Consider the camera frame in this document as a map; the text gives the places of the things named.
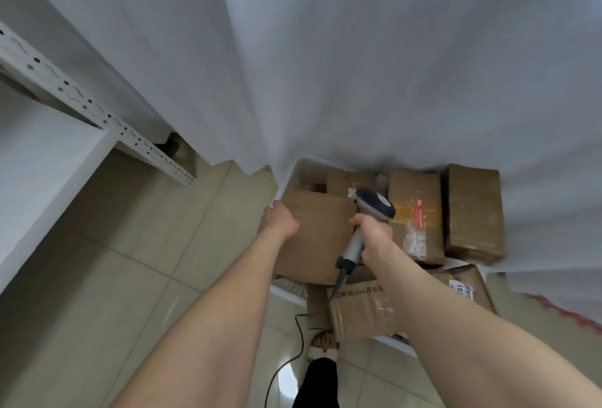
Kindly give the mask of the cardboard box with orange tape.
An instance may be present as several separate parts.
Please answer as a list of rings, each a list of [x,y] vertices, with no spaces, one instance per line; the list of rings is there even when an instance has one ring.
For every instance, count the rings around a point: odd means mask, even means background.
[[[390,221],[393,241],[416,262],[440,267],[445,262],[440,175],[394,169],[388,200],[396,209]]]

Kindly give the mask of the white perforated metal shelf beam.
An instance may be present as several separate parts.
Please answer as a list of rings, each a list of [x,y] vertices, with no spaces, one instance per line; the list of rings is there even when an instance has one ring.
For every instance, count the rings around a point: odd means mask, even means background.
[[[109,105],[94,97],[2,21],[0,59],[29,82],[86,117],[100,129],[114,133],[117,140],[141,160],[185,186],[196,180],[194,174],[161,151]]]

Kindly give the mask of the white shelf board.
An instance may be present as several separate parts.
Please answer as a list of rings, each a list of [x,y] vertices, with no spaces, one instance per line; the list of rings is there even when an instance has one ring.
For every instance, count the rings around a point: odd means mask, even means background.
[[[0,294],[116,141],[0,84]]]

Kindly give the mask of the person's right forearm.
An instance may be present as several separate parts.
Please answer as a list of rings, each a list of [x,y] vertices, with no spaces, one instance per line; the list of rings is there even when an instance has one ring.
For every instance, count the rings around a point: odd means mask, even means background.
[[[602,408],[602,389],[536,337],[443,285],[391,241],[364,259],[447,408]]]

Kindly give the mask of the dark brown cardboard box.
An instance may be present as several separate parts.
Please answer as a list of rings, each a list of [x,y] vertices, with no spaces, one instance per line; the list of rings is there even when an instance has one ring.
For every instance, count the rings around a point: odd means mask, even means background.
[[[446,256],[484,266],[506,257],[500,173],[451,163],[442,174]]]

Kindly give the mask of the grey handheld barcode scanner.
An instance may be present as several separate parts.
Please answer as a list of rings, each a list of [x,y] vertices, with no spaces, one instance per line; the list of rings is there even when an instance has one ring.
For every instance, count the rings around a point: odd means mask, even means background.
[[[360,187],[356,190],[355,198],[360,214],[371,216],[377,222],[388,222],[395,217],[395,207],[375,190]],[[335,264],[341,276],[350,275],[355,270],[363,250],[362,231],[359,227],[356,227],[349,244]]]

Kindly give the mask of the cardboard box with clear tape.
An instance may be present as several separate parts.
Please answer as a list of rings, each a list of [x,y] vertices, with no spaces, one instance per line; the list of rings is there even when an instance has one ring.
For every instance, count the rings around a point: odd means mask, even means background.
[[[378,336],[398,336],[408,341],[402,322],[377,280],[343,284],[323,312],[323,327],[338,342]]]

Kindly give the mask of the person's black trouser leg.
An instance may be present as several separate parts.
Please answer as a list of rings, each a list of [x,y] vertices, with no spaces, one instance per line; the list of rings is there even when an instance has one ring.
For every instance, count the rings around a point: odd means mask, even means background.
[[[340,408],[334,360],[320,358],[309,363],[292,408]]]

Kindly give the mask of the white fabric curtain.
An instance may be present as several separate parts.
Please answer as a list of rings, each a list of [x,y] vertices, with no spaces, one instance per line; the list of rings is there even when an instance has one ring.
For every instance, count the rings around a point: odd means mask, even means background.
[[[499,170],[510,287],[602,303],[602,0],[0,0],[66,22],[139,96],[130,119],[248,173]]]

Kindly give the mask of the cardboard box with white label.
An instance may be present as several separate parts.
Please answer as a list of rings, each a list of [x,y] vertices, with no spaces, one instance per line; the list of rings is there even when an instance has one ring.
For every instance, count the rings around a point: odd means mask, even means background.
[[[486,289],[485,280],[476,265],[468,264],[454,268],[427,269],[426,271],[452,290],[497,315]]]

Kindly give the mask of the person's left hand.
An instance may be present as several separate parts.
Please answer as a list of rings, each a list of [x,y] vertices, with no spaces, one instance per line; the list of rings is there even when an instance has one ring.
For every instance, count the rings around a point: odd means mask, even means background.
[[[258,235],[272,235],[282,242],[288,241],[300,229],[300,222],[293,214],[264,214],[258,228]]]

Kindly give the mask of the small cardboard box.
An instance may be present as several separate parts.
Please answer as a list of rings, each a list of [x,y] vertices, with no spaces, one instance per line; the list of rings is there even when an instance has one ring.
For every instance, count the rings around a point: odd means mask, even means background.
[[[329,168],[326,175],[326,193],[335,197],[352,198],[359,188],[376,190],[376,175],[370,172],[348,172]]]

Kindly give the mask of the narrow cardboard box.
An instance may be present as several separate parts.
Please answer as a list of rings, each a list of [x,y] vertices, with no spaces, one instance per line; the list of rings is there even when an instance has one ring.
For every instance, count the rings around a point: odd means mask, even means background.
[[[333,330],[327,290],[327,286],[319,284],[307,284],[306,286],[306,323],[310,330]]]

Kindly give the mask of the person's left forearm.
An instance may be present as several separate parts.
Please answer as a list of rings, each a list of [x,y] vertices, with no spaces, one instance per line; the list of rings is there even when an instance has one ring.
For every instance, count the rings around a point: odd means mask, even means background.
[[[244,408],[283,244],[269,227],[166,333],[111,408]]]

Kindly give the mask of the large plain cardboard box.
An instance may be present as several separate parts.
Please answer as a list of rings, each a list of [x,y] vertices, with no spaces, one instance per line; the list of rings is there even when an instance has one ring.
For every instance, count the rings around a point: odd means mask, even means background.
[[[357,212],[355,200],[287,190],[281,201],[300,227],[279,252],[274,275],[294,282],[334,285],[339,274],[335,263],[354,232],[350,220]]]

